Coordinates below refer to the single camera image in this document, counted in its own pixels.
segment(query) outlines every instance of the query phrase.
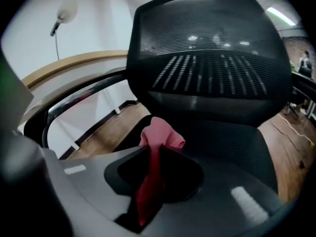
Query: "wooden handrail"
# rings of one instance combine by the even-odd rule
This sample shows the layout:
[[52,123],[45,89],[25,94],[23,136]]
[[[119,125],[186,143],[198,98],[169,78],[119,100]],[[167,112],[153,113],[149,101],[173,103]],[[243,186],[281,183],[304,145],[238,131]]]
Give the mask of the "wooden handrail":
[[45,79],[48,76],[51,76],[63,69],[94,60],[106,59],[106,58],[115,58],[115,57],[126,57],[126,50],[110,50],[110,51],[96,51],[90,53],[77,54],[65,59],[61,59],[50,63],[28,76],[22,79],[23,84],[30,88],[41,80]]

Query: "mesh backrest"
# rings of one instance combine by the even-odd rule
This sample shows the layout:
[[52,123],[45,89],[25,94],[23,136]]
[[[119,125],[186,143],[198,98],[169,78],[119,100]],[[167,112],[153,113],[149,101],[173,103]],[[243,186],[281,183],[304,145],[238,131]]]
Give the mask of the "mesh backrest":
[[135,13],[129,84],[157,116],[258,126],[286,104],[291,70],[256,0],[154,0]]

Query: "chair seat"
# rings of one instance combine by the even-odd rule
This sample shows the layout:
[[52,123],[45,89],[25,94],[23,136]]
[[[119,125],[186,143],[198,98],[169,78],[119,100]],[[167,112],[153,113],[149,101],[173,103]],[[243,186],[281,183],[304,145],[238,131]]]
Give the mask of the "chair seat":
[[[152,115],[142,118],[115,151],[138,146],[140,134],[144,127],[150,125],[151,118]],[[274,165],[257,128],[201,119],[164,119],[186,140],[183,150],[232,162],[277,192]]]

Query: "pink cloth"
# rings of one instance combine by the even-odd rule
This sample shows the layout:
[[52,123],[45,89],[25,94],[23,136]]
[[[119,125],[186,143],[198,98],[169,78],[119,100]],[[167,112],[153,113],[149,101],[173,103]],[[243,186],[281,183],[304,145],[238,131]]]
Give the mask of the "pink cloth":
[[153,117],[151,124],[146,126],[141,134],[140,146],[150,146],[150,162],[148,173],[141,187],[136,191],[136,203],[139,225],[145,225],[162,206],[164,182],[160,174],[161,145],[182,148],[183,137],[163,119]]

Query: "wooden floor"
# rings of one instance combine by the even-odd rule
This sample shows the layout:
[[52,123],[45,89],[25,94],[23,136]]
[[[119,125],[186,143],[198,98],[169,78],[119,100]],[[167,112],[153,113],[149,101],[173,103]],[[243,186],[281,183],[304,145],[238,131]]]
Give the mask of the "wooden floor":
[[[299,195],[306,173],[316,158],[316,151],[308,139],[297,135],[283,118],[286,118],[298,133],[308,136],[314,143],[316,129],[302,114],[295,120],[292,114],[285,116],[283,113],[282,111],[280,115],[266,121],[259,129],[266,140],[276,169],[280,199],[286,202]],[[83,142],[70,159],[113,152],[137,122],[148,114],[142,104],[124,108],[120,115],[109,119]]]

